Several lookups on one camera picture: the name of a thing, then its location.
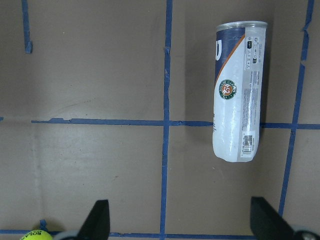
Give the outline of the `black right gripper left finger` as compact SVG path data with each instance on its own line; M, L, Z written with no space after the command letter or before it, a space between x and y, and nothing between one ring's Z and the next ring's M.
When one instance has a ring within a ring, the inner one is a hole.
M97 200L80 228L78 240L107 240L110 235L110 208L107 199Z

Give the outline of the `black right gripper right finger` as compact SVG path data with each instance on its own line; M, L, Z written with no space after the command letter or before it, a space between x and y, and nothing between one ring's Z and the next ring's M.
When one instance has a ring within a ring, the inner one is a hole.
M250 229L257 240L292 240L295 231L263 197L250 200Z

